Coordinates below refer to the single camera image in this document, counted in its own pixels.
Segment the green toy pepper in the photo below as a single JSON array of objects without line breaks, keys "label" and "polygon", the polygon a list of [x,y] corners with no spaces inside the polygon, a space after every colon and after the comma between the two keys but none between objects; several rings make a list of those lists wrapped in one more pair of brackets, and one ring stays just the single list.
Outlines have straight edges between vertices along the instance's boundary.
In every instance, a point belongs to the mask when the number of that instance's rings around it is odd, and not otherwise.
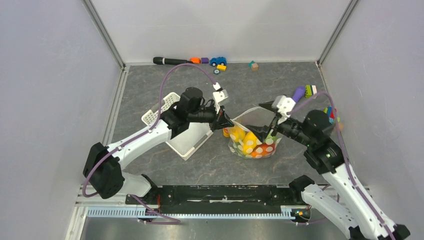
[{"label": "green toy pepper", "polygon": [[277,145],[280,141],[281,141],[281,138],[278,135],[276,136],[268,135],[264,143],[266,145]]}]

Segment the clear zip top bag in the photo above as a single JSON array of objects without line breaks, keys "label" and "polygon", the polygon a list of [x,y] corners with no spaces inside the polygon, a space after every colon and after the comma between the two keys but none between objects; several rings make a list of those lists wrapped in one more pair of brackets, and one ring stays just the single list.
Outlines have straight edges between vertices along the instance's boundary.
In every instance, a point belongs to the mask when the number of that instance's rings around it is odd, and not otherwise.
[{"label": "clear zip top bag", "polygon": [[232,119],[234,126],[223,129],[224,137],[228,138],[229,150],[243,159],[264,159],[272,156],[282,139],[280,133],[272,136],[268,134],[265,140],[260,141],[249,129],[248,125],[267,125],[274,113],[256,106],[250,108]]}]

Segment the yellow toy mango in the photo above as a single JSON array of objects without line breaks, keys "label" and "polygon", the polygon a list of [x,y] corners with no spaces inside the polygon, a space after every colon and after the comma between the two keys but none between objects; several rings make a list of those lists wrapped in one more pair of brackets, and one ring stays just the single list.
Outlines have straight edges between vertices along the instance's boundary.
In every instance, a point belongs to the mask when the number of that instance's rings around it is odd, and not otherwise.
[{"label": "yellow toy mango", "polygon": [[251,154],[258,145],[258,138],[253,132],[248,132],[242,140],[242,153],[244,155]]}]

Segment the orange toy pumpkin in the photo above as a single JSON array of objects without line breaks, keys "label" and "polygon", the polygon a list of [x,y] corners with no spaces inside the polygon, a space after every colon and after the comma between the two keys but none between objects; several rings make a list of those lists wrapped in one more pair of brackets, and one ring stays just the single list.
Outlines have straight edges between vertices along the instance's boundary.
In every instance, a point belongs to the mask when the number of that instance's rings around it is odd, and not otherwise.
[{"label": "orange toy pumpkin", "polygon": [[256,148],[249,154],[254,159],[262,159],[271,156],[276,149],[276,144],[266,144],[256,146]]}]

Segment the yellow toy lemon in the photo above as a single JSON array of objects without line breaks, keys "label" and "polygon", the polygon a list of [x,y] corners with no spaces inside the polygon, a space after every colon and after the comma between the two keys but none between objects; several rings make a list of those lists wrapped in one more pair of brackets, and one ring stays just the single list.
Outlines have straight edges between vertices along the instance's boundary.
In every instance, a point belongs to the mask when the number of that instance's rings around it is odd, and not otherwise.
[{"label": "yellow toy lemon", "polygon": [[246,132],[238,125],[235,125],[234,127],[230,127],[228,129],[228,134],[231,140],[234,141],[235,143],[239,143],[246,136]]}]

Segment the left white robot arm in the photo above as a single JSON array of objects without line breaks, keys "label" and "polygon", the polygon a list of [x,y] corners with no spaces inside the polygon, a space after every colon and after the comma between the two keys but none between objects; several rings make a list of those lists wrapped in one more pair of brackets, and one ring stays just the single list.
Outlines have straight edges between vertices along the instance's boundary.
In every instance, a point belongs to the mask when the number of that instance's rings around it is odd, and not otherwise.
[{"label": "left white robot arm", "polygon": [[153,203],[157,190],[145,176],[123,172],[132,161],[162,143],[167,143],[183,159],[189,158],[215,130],[233,127],[225,113],[229,95],[220,86],[206,102],[203,92],[188,87],[168,109],[157,111],[156,120],[136,133],[103,145],[98,142],[89,151],[83,175],[102,199],[130,194],[145,204]]}]

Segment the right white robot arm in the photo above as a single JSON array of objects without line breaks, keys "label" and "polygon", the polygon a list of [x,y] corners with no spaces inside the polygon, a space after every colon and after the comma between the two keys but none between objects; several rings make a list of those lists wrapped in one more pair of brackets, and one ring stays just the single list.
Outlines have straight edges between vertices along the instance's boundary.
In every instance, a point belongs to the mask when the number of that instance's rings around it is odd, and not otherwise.
[{"label": "right white robot arm", "polygon": [[316,208],[349,240],[405,240],[411,235],[409,229],[394,223],[377,206],[370,194],[358,180],[352,166],[345,161],[342,149],[331,139],[335,125],[321,110],[311,110],[302,122],[285,117],[277,104],[270,101],[261,108],[275,114],[268,125],[247,125],[259,140],[280,133],[304,146],[304,156],[341,196],[344,206],[327,196],[315,182],[302,175],[289,184],[289,199],[295,204],[303,202]]}]

